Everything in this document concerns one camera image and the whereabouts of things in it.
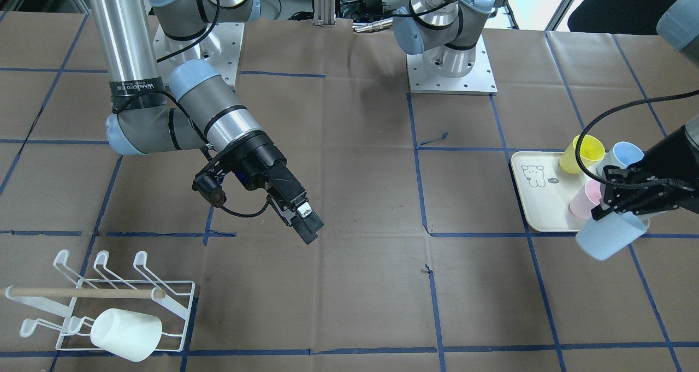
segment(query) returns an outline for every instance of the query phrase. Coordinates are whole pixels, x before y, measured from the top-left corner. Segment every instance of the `cup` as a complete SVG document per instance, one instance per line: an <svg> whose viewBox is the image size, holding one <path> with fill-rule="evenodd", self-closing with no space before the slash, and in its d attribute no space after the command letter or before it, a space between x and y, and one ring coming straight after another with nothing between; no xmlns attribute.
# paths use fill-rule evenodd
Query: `cup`
<svg viewBox="0 0 699 372"><path fill-rule="evenodd" d="M162 334L163 325L157 316L111 308L95 319L90 341L119 357L140 362L153 353Z"/></svg>
<svg viewBox="0 0 699 372"><path fill-rule="evenodd" d="M588 220L592 216L590 211L599 205L601 199L600 183L596 180L589 180L572 198L568 207L576 217Z"/></svg>
<svg viewBox="0 0 699 372"><path fill-rule="evenodd" d="M623 247L644 235L648 226L633 212L612 212L601 220L590 218L577 232L577 245L597 260L606 260Z"/></svg>
<svg viewBox="0 0 699 372"><path fill-rule="evenodd" d="M577 135L572 139L572 143L566 148L566 151L561 155L561 159L559 160L559 166L569 174L579 174L582 171L579 165L577 165L577 161L575 161L575 145L577 145L577 139L579 137L580 136ZM590 167L594 163L599 162L604 156L605 146L591 135L585 135L585 138L582 139L582 146L580 147L580 158L585 167Z"/></svg>
<svg viewBox="0 0 699 372"><path fill-rule="evenodd" d="M605 166L617 166L618 168L627 168L632 164L643 159L643 151L636 145L620 141L605 155L605 158L597 165L597 174L604 178Z"/></svg>

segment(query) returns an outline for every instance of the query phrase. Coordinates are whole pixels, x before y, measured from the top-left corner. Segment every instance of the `white cup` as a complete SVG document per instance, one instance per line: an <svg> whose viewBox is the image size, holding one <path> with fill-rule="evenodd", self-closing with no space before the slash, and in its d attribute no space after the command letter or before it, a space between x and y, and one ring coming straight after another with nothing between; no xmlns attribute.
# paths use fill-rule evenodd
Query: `white cup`
<svg viewBox="0 0 699 372"><path fill-rule="evenodd" d="M607 260L646 231L648 225L633 212L612 212L600 220L587 220L575 235L575 240L588 255L597 260Z"/></svg>
<svg viewBox="0 0 699 372"><path fill-rule="evenodd" d="M145 360L163 334L157 316L111 308L100 313L90 330L90 341L132 362Z"/></svg>
<svg viewBox="0 0 699 372"><path fill-rule="evenodd" d="M603 160L597 163L597 174L604 178L605 166L617 166L618 168L627 168L632 164L643 159L643 151L636 145L620 141L607 153Z"/></svg>

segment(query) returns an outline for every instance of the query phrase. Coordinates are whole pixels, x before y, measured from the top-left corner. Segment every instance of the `light blue cup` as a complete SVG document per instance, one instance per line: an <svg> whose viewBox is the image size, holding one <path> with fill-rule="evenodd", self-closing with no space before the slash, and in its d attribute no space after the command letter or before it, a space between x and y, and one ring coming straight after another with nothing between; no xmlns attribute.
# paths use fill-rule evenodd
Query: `light blue cup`
<svg viewBox="0 0 699 372"><path fill-rule="evenodd" d="M605 166L617 166L618 168L627 168L632 164L643 159L643 151L636 145L626 141L620 141L605 155L605 157L597 163L597 174L604 177Z"/></svg>
<svg viewBox="0 0 699 372"><path fill-rule="evenodd" d="M648 227L633 212L612 212L598 221L587 220L575 235L575 240L588 255L607 260L646 231Z"/></svg>

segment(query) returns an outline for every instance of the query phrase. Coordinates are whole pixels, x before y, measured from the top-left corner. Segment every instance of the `white tray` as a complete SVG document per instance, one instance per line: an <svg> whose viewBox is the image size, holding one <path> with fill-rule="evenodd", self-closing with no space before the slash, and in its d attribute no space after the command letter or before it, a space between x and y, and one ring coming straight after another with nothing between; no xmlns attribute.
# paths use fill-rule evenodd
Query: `white tray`
<svg viewBox="0 0 699 372"><path fill-rule="evenodd" d="M529 226L544 233L578 231L586 222L574 216L568 204L590 178L584 173L572 175L563 171L559 166L561 155L562 152L520 151L510 160L524 217ZM597 163L589 169L594 173Z"/></svg>

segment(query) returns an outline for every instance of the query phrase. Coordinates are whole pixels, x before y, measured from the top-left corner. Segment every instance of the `metal mounting plate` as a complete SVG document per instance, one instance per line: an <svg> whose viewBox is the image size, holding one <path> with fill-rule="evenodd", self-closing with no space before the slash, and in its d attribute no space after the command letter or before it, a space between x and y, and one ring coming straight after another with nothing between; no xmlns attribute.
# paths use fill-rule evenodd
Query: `metal mounting plate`
<svg viewBox="0 0 699 372"><path fill-rule="evenodd" d="M407 55L407 76L411 93L445 93L452 95L489 95L497 93L483 37L476 44L476 60L470 73L462 78L445 78L430 70L422 54Z"/></svg>
<svg viewBox="0 0 699 372"><path fill-rule="evenodd" d="M238 75L238 61L240 61L240 48L242 47L242 33L245 28L244 23L226 22L219 23L213 31L220 41L221 53L213 52L206 58L211 65L221 73L221 77L226 81L226 84L235 86L235 77ZM165 33L162 27L158 26L158 31L155 33L153 40L153 49L155 57L160 58L170 53L165 49ZM169 85L170 74L180 65L181 58L175 56L158 63L158 72L163 78L163 83Z"/></svg>

